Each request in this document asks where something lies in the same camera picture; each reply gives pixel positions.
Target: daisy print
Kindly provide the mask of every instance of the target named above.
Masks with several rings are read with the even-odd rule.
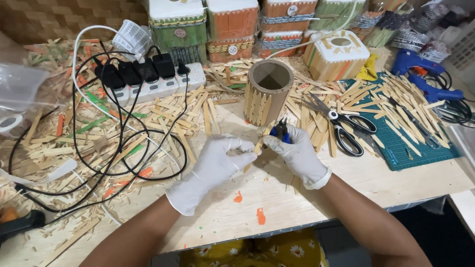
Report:
[[[199,255],[204,257],[207,253],[208,253],[208,250],[211,248],[211,246],[206,246],[206,247],[202,247],[200,250],[199,250]]]
[[[273,245],[273,246],[270,247],[269,251],[272,252],[272,254],[275,255],[275,254],[279,253],[279,246]]]
[[[301,247],[297,246],[297,245],[292,246],[290,248],[290,253],[292,253],[292,255],[294,255],[295,257],[298,257],[298,258],[304,256],[304,250]]]
[[[237,255],[239,254],[239,251],[237,248],[232,248],[230,251],[229,251],[229,254],[230,255]]]

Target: gloved hand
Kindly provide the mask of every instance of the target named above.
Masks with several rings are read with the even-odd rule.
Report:
[[[193,170],[166,190],[170,204],[181,214],[193,216],[195,208],[209,190],[228,180],[257,159],[255,145],[241,138],[212,135],[207,140]],[[230,150],[244,152],[228,156]]]
[[[292,144],[271,135],[263,136],[264,143],[284,158],[290,170],[302,179],[305,188],[322,188],[330,179],[332,170],[317,158],[307,131],[289,124],[287,129]]]

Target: woven bamboo wall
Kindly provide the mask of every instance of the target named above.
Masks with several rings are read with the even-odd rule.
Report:
[[[124,19],[148,25],[141,0],[0,0],[0,30],[19,44],[76,39],[91,25],[119,29]],[[110,40],[114,33],[94,29],[83,39]]]

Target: blue pliers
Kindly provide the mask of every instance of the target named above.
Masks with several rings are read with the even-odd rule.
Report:
[[[269,135],[279,138],[284,143],[291,144],[290,135],[289,135],[289,132],[287,131],[287,118],[285,118],[284,121],[282,120],[283,119],[279,121],[279,124],[277,124],[276,126],[272,128]]]

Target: white power strip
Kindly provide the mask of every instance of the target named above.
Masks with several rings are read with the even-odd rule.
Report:
[[[190,69],[190,72],[188,73],[188,91],[195,90],[198,87],[206,84],[205,73],[200,63],[197,62],[187,64],[186,67]],[[151,101],[155,98],[167,97],[176,93],[184,93],[186,84],[186,75],[180,76],[178,74],[175,74],[175,77],[168,80],[160,78],[154,83],[144,82],[140,90],[139,97],[137,98],[137,103]],[[108,94],[113,97],[111,89],[107,87],[105,89],[107,90]],[[138,86],[129,85],[122,89],[114,90],[117,100],[119,100],[120,106],[124,107],[132,105],[135,97],[137,96],[138,90]],[[107,98],[107,101],[113,104],[113,108],[117,108],[117,106],[114,105],[112,99]]]

